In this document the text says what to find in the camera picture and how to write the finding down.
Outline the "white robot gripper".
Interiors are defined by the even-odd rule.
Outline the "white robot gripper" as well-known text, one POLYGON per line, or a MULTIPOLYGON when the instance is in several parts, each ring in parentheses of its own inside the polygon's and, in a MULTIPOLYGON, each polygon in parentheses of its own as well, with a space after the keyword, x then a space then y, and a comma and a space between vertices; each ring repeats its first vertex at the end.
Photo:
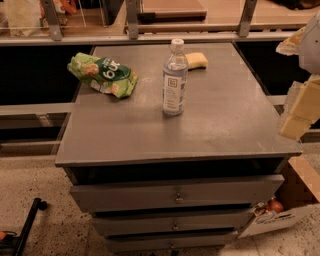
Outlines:
POLYGON ((276 52, 291 56, 299 53, 299 66, 312 75, 304 83, 294 81, 284 102, 278 133, 299 140, 320 119, 320 11, 290 37, 276 52))

